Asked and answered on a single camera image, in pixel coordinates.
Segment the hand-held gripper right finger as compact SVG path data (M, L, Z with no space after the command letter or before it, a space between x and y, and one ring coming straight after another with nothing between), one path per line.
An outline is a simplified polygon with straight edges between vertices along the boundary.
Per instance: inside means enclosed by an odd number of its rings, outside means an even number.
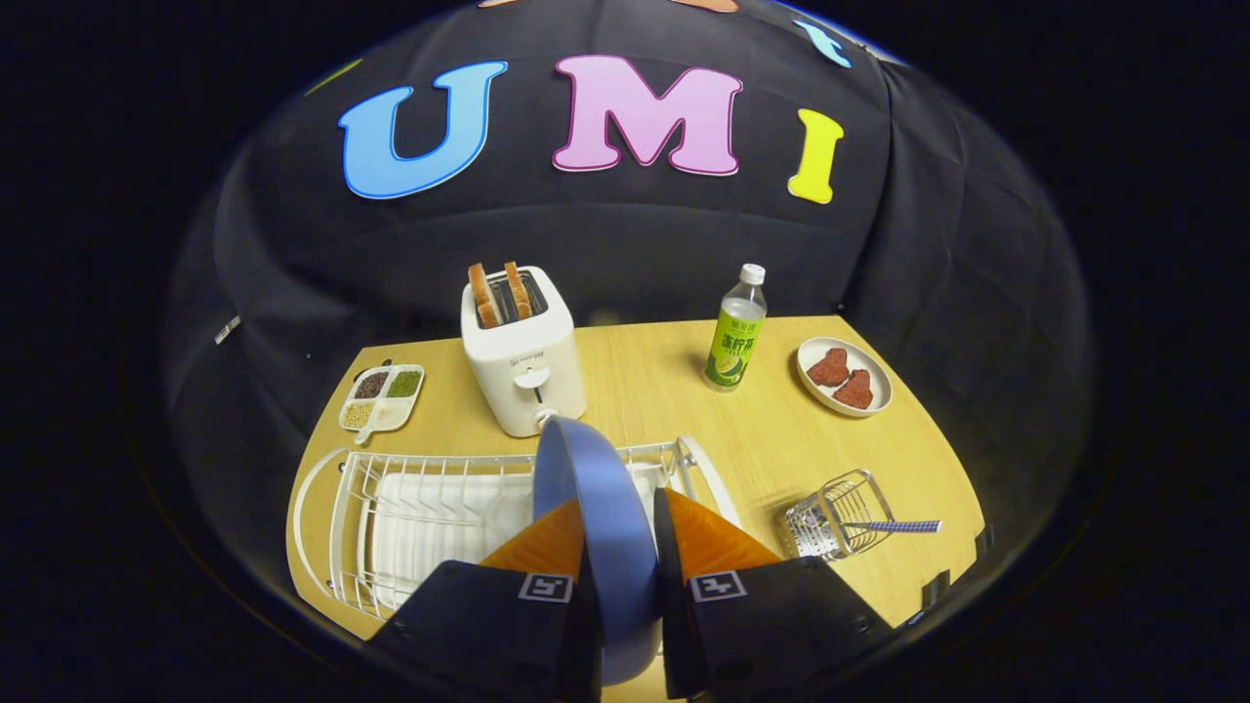
M782 558L726 517L652 492L668 695L821 700L892 625L818 558Z

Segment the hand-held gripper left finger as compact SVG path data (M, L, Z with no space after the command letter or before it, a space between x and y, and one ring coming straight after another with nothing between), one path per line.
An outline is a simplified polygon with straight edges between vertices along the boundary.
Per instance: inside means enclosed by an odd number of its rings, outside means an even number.
M444 560L366 649L438 702L599 702L600 645L571 499L479 563Z

